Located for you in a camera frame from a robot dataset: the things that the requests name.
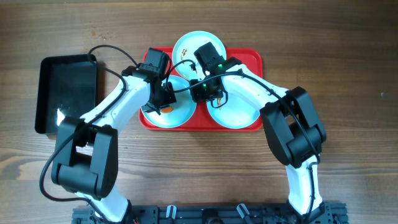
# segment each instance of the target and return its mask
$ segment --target wood grain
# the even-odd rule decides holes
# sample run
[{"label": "wood grain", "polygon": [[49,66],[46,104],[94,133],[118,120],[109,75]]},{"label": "wood grain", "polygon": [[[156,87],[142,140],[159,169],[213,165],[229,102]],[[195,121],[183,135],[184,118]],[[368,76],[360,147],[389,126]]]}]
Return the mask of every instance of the wood grain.
[{"label": "wood grain", "polygon": [[[39,192],[55,145],[34,131],[41,60],[111,44],[140,61],[193,30],[256,49],[269,82],[305,88],[328,135],[323,198],[347,203],[351,223],[398,223],[397,1],[46,2],[0,4],[0,223],[69,223],[81,205]],[[95,54],[119,72],[129,65],[113,50]],[[105,95],[116,82],[103,77]],[[284,202],[289,194],[263,130],[155,132],[135,115],[120,135],[119,163],[118,186],[135,205]],[[71,196],[49,177],[46,188]]]}]

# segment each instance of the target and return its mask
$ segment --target round plate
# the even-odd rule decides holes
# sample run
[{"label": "round plate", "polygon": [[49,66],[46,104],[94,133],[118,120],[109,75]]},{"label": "round plate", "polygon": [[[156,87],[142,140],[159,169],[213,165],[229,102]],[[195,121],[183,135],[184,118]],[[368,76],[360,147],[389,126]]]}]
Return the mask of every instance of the round plate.
[{"label": "round plate", "polygon": [[196,71],[192,71],[190,62],[177,66],[175,69],[178,74],[186,80],[199,79],[205,77],[201,70],[198,60],[194,56],[194,52],[204,44],[211,42],[217,52],[226,59],[226,51],[223,43],[215,35],[205,31],[193,31],[182,36],[173,48],[173,64],[177,64],[182,60],[190,59],[196,64]]},{"label": "round plate", "polygon": [[[221,99],[225,103],[225,94]],[[214,107],[217,107],[217,100],[213,100]],[[260,111],[240,99],[234,94],[228,95],[228,102],[221,108],[214,109],[210,102],[207,102],[207,110],[210,116],[221,126],[231,129],[245,128],[254,123],[260,117]]]},{"label": "round plate", "polygon": [[[189,87],[189,82],[181,77],[171,75],[169,82],[173,84],[174,90]],[[160,128],[175,128],[187,122],[195,112],[197,104],[192,101],[189,91],[183,91],[175,94],[176,103],[172,103],[173,111],[170,113],[161,113],[158,115],[156,112],[146,113],[142,112],[145,118],[153,125]]]}]

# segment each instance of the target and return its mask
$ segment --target wooden floor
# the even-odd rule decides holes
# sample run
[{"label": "wooden floor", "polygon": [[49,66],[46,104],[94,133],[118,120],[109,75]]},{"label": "wooden floor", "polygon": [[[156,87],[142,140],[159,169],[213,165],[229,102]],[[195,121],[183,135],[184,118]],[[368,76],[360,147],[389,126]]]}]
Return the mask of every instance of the wooden floor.
[{"label": "wooden floor", "polygon": [[[0,223],[70,223],[82,205],[39,191],[55,145],[34,131],[41,60],[111,44],[140,61],[193,30],[256,49],[266,80],[305,88],[328,135],[323,199],[347,203],[350,223],[398,223],[397,1],[17,2],[0,4]],[[113,50],[96,56],[118,72],[129,65]],[[101,77],[104,94],[116,83]],[[49,175],[45,183],[71,196]],[[119,137],[117,184],[134,205],[284,202],[289,194],[263,130],[156,132],[137,115]]]}]

